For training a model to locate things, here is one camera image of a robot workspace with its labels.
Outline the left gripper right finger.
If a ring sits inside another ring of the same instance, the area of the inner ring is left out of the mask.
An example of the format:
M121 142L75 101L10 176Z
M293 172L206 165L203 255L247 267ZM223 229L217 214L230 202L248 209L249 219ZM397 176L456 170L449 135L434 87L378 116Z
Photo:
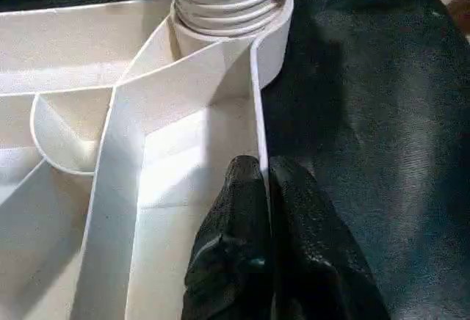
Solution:
M270 160L277 319L389 319L361 248L314 175Z

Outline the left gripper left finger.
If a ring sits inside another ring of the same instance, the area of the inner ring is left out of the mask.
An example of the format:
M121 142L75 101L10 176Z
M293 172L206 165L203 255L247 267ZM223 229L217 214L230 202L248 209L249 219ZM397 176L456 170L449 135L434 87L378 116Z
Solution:
M259 161L235 157L196 234L184 277L183 319L269 319L272 249Z

